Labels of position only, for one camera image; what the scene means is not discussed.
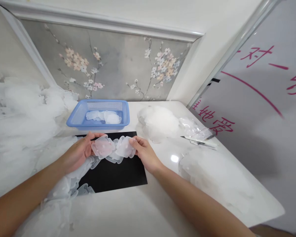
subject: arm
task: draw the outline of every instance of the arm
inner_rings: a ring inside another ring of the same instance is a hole
[[[92,155],[91,139],[102,135],[89,133],[54,163],[0,197],[0,236],[12,236],[56,183]]]
[[[214,237],[255,237],[231,212],[210,196],[165,167],[149,142],[135,136],[130,140],[145,168],[161,184],[200,234]]]

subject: floor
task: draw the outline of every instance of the floor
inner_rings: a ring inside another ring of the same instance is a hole
[[[251,227],[250,230],[261,237],[296,237],[296,234],[262,224]]]

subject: black mat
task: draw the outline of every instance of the black mat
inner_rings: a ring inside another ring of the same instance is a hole
[[[133,137],[137,133],[120,132],[107,135],[114,140],[121,136]],[[101,160],[93,170],[89,170],[82,177],[79,187],[85,183],[91,186],[96,193],[148,184],[144,165],[136,155],[133,158],[124,158],[120,164],[113,164],[106,159]]]

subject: whiteboard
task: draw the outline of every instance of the whiteboard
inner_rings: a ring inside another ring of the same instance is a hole
[[[296,232],[296,0],[281,1],[190,110],[279,200]]]

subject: person's left hand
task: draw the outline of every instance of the person's left hand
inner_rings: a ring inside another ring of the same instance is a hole
[[[85,162],[86,158],[94,155],[91,144],[92,139],[104,136],[104,133],[91,133],[89,132],[84,138],[77,141],[72,145],[59,159],[62,169],[65,174],[69,174],[78,169]]]

